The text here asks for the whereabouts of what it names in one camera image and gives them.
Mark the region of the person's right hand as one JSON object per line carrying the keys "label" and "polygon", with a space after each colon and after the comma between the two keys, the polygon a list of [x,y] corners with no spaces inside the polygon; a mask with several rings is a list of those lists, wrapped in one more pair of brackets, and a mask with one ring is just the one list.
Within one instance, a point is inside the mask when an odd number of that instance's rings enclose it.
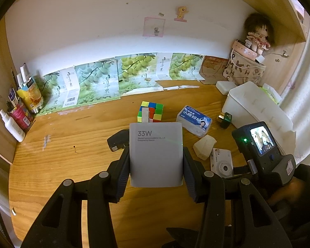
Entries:
{"label": "person's right hand", "polygon": [[280,201],[287,201],[290,204],[301,204],[303,202],[303,196],[306,191],[307,183],[296,177],[285,186],[277,190],[268,200],[269,205],[275,205]]}

